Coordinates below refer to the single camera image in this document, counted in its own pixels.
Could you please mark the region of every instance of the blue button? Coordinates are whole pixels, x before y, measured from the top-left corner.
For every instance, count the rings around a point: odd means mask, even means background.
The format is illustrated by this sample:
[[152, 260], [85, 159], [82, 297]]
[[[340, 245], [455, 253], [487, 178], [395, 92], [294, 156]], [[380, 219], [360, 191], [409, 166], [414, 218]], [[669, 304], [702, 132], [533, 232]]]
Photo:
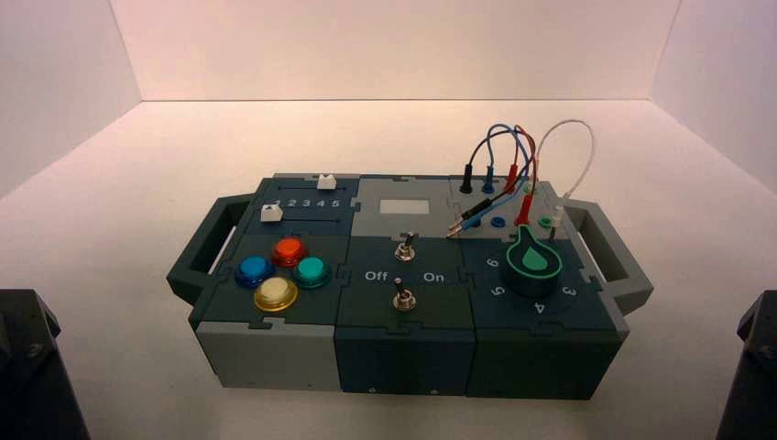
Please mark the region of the blue button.
[[235, 271], [235, 281], [242, 287], [254, 288], [275, 273], [275, 267], [261, 257], [248, 257]]

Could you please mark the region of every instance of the screw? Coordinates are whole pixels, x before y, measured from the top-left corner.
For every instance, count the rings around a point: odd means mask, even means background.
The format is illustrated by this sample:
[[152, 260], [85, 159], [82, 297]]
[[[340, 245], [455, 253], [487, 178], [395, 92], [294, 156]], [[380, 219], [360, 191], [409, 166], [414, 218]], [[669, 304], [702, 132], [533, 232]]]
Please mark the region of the screw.
[[761, 348], [758, 349], [759, 352], [761, 352], [761, 355], [769, 360], [775, 360], [777, 359], [777, 347], [774, 346], [761, 346]]
[[43, 344], [30, 344], [27, 348], [27, 357], [34, 358], [43, 351]]

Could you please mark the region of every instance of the red cable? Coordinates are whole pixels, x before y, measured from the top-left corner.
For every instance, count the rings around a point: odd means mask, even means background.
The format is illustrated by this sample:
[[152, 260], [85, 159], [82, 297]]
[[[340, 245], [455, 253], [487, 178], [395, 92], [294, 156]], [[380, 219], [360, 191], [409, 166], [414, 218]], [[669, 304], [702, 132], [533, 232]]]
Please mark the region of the red cable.
[[520, 205], [520, 212], [518, 216], [515, 217], [515, 220], [513, 220], [513, 225], [518, 226], [529, 224], [531, 202], [534, 199], [534, 192], [537, 190], [537, 162], [539, 162], [540, 159], [537, 157], [537, 148], [534, 143], [534, 138], [518, 124], [515, 125], [515, 129], [529, 140], [529, 149], [531, 150], [531, 191], [523, 197], [523, 203]]

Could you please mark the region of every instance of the white backdrop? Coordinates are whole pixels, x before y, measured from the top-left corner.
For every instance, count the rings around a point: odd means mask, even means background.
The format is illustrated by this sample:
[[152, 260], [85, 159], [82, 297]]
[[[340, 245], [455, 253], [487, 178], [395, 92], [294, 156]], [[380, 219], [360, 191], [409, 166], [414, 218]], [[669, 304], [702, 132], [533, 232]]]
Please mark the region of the white backdrop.
[[145, 100], [644, 99], [679, 0], [112, 0]]
[[0, 196], [139, 101], [106, 0], [0, 1]]
[[775, 44], [774, 0], [684, 0], [651, 99], [777, 192]]

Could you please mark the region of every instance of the toggle switch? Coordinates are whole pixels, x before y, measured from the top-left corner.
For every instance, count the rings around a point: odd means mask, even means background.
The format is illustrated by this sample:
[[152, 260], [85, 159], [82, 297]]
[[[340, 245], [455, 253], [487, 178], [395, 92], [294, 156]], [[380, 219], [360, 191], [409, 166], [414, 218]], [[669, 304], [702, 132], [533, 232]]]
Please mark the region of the toggle switch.
[[410, 261], [415, 258], [415, 249], [412, 247], [412, 241], [417, 237], [418, 234], [414, 232], [409, 232], [405, 234], [405, 241], [403, 243], [399, 243], [399, 246], [397, 246], [397, 250], [394, 251], [394, 257], [396, 257], [399, 261]]
[[394, 287], [397, 288], [397, 294], [394, 295], [394, 308], [400, 312], [409, 312], [415, 308], [415, 297], [412, 292], [405, 289], [401, 278], [394, 279]]

